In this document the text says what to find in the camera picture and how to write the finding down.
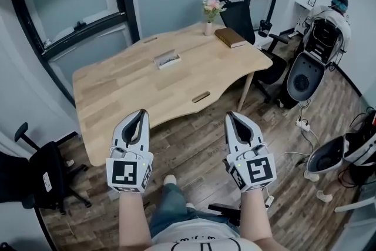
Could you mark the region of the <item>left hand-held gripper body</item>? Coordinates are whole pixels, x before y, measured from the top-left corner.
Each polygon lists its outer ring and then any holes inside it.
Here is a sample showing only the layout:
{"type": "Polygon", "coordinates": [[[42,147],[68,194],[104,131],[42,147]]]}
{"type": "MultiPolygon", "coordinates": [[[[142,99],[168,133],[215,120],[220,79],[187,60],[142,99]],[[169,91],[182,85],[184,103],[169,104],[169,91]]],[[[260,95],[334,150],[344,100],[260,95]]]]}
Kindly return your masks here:
{"type": "Polygon", "coordinates": [[[153,158],[147,145],[111,146],[106,159],[108,186],[120,193],[143,194],[152,174],[153,158]]]}

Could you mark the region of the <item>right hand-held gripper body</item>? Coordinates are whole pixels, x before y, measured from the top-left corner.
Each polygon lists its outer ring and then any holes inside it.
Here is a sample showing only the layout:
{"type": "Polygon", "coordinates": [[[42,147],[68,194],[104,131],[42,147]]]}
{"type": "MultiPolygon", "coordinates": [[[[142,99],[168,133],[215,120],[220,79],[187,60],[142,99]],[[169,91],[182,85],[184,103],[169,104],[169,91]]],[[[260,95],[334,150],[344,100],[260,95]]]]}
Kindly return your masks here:
{"type": "Polygon", "coordinates": [[[223,162],[241,193],[262,189],[277,179],[274,155],[268,152],[265,143],[230,153],[223,162]]]}

